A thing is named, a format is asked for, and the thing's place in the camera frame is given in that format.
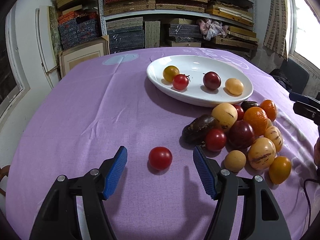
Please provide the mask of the person right hand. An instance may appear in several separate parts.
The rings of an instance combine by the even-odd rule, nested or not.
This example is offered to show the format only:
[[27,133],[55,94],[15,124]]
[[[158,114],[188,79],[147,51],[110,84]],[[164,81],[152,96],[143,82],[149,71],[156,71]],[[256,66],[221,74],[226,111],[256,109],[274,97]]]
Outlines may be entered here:
[[313,154],[313,159],[314,163],[317,167],[320,166],[320,138],[317,139],[316,144],[314,145],[314,154]]

